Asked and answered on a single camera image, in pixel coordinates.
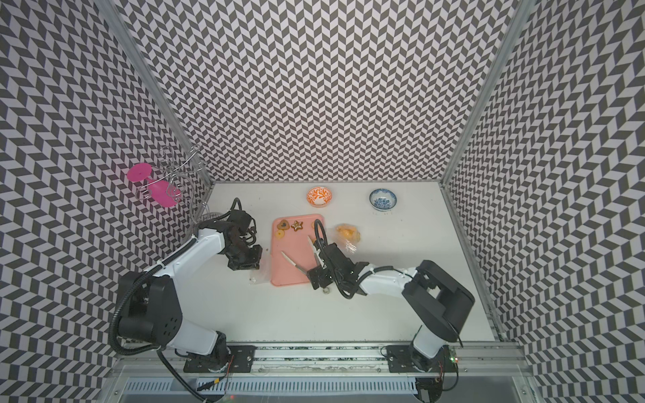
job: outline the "star-shaped cookie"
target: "star-shaped cookie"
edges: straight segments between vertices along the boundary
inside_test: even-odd
[[[294,221],[293,224],[291,224],[291,228],[293,228],[294,231],[301,230],[303,228],[303,222]]]

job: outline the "orange bowl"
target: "orange bowl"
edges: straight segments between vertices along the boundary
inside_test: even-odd
[[[316,186],[307,193],[307,201],[314,207],[325,207],[332,201],[332,191],[324,186]]]

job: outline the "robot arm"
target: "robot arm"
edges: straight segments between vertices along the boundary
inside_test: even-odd
[[[410,343],[412,362],[428,371],[446,342],[456,342],[475,304],[473,295],[436,263],[424,260],[416,268],[376,267],[366,262],[353,263],[336,246],[321,245],[322,265],[308,277],[314,289],[336,282],[345,298],[385,294],[408,301],[423,325]],[[428,290],[439,288],[436,297]]]
[[[203,328],[183,317],[177,290],[211,257],[224,254],[232,270],[257,269],[262,255],[259,245],[251,246],[248,234],[253,219],[245,211],[231,210],[222,217],[203,221],[175,253],[142,273],[130,272],[119,279],[117,308],[108,339],[122,355],[133,355],[157,346],[177,348],[199,355],[217,355],[226,364],[223,333]],[[123,348],[117,336],[149,342],[138,349]]]

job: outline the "chevron patterned wall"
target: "chevron patterned wall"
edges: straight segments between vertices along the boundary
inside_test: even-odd
[[[0,20],[0,401],[86,401],[119,274],[188,224],[125,173],[177,147],[91,0],[3,0]]]
[[[645,2],[541,1],[450,183],[550,402],[644,402]]]
[[[517,0],[115,0],[215,179],[439,179]]]

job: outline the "plastic bag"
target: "plastic bag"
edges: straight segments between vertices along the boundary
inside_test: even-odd
[[[258,270],[249,270],[249,284],[264,284],[271,281],[271,255],[269,250],[262,252],[260,258],[260,268]]]
[[[361,233],[354,225],[338,224],[333,229],[332,241],[339,248],[345,249],[347,253],[353,255],[356,252],[358,243],[361,241]]]

